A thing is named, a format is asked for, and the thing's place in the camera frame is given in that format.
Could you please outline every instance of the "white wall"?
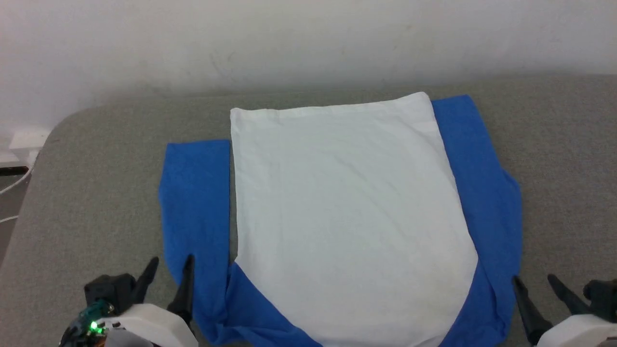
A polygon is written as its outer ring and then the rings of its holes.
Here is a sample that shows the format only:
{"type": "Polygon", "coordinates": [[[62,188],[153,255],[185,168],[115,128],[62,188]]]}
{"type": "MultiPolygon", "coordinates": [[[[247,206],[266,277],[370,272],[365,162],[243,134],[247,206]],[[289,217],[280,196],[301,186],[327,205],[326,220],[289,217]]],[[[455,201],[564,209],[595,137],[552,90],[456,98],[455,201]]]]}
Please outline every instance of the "white wall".
{"type": "Polygon", "coordinates": [[[616,73],[617,1],[0,0],[0,140],[135,97],[535,72],[616,73]]]}

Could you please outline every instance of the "power outlet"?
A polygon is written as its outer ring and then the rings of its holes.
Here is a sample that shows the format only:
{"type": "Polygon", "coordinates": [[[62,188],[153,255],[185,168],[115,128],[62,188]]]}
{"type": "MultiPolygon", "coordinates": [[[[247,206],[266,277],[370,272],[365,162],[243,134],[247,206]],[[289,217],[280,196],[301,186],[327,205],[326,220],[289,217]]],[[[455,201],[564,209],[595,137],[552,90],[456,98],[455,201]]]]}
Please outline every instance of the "power outlet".
{"type": "Polygon", "coordinates": [[[48,136],[49,130],[45,129],[16,132],[10,141],[9,150],[22,165],[32,167],[48,136]]]}
{"type": "Polygon", "coordinates": [[[0,168],[23,166],[23,163],[13,152],[0,151],[0,168]]]}

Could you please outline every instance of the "white fabric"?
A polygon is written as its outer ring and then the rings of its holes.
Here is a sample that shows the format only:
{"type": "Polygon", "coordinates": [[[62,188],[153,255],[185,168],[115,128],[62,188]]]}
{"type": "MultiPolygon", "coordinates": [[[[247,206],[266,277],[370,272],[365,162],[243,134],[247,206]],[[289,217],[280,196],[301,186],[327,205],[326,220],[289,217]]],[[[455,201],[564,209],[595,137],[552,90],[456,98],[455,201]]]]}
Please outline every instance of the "white fabric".
{"type": "Polygon", "coordinates": [[[231,110],[238,258],[325,346],[436,346],[478,255],[426,94],[231,110]]]}

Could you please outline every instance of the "gray padded surface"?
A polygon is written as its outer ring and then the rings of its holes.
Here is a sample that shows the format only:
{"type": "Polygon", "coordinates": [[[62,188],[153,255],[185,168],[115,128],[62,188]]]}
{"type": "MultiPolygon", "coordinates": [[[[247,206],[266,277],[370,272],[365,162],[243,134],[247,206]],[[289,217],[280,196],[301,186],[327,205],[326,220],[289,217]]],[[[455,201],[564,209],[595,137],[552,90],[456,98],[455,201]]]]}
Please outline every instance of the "gray padded surface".
{"type": "MultiPolygon", "coordinates": [[[[521,185],[521,275],[546,317],[567,316],[549,272],[576,291],[592,278],[617,277],[615,76],[142,101],[79,112],[50,135],[0,269],[0,345],[55,346],[83,309],[86,282],[138,274],[162,256],[157,189],[168,142],[229,138],[232,107],[370,102],[419,90],[476,102],[502,165],[521,185]]],[[[231,212],[234,235],[235,206],[231,212]]],[[[147,301],[167,304],[174,292],[163,262],[147,301]]],[[[518,313],[505,345],[526,345],[518,313]]]]}

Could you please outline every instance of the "folded shirt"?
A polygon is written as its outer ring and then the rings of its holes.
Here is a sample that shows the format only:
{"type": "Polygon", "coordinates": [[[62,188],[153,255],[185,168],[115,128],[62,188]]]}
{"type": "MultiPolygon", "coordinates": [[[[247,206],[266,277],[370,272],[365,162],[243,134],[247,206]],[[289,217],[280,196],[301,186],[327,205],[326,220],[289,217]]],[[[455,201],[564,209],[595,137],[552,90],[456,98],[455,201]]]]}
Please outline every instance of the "folded shirt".
{"type": "Polygon", "coordinates": [[[160,186],[165,257],[178,280],[196,255],[194,316],[212,343],[503,340],[520,193],[469,97],[231,117],[231,267],[229,143],[170,144],[160,186]]]}

